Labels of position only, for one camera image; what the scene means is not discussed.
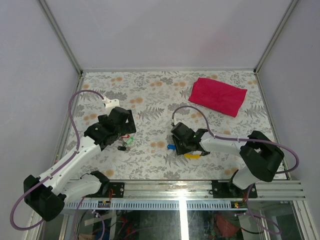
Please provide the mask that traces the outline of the blue key tag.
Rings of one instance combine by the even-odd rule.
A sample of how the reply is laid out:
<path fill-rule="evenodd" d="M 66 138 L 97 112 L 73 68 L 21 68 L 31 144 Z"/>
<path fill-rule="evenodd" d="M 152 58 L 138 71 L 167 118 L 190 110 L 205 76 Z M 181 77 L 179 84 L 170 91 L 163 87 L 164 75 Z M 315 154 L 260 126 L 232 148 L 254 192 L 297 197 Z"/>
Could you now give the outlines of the blue key tag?
<path fill-rule="evenodd" d="M 176 150 L 176 146 L 173 145 L 173 144 L 168 144 L 168 145 L 167 145 L 167 149 L 168 149 L 168 150 Z"/>

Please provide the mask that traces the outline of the metal key organiser with rings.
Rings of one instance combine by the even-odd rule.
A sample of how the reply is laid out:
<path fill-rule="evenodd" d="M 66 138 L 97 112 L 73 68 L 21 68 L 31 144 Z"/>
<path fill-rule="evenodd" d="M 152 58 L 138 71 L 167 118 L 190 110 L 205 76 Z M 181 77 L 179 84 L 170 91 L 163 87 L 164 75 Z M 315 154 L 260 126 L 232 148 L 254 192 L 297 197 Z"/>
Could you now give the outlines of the metal key organiser with rings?
<path fill-rule="evenodd" d="M 199 159 L 201 157 L 207 156 L 209 154 L 210 154 L 209 151 L 197 151 L 197 152 L 185 153 L 183 156 L 187 159 L 195 160 L 195 159 Z"/>

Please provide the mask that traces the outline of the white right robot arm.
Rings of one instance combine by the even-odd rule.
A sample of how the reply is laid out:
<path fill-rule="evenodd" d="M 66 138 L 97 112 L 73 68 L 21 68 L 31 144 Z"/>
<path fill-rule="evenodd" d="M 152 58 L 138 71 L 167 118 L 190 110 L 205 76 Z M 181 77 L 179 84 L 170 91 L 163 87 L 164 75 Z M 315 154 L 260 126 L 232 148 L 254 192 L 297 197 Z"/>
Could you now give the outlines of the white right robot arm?
<path fill-rule="evenodd" d="M 203 128 L 193 131 L 179 122 L 173 124 L 171 134 L 178 155 L 200 152 L 201 156 L 206 156 L 212 152 L 221 152 L 242 158 L 245 167 L 236 170 L 224 188 L 236 198 L 241 197 L 250 185 L 258 181 L 272 182 L 285 156 L 279 147 L 256 130 L 240 140 L 223 134 L 212 135 Z"/>

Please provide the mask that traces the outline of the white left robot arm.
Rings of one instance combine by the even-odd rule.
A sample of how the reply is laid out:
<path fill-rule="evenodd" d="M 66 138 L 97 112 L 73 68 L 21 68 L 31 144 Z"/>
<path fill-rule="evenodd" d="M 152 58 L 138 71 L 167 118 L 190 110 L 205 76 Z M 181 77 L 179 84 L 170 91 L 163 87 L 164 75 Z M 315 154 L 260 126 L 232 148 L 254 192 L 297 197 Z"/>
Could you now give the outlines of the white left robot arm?
<path fill-rule="evenodd" d="M 130 109 L 116 106 L 109 114 L 98 116 L 98 121 L 87 128 L 68 154 L 38 177 L 29 175 L 24 180 L 25 203 L 49 222 L 68 203 L 82 197 L 105 197 L 110 192 L 110 180 L 100 171 L 92 171 L 75 181 L 71 177 L 106 147 L 136 131 Z"/>

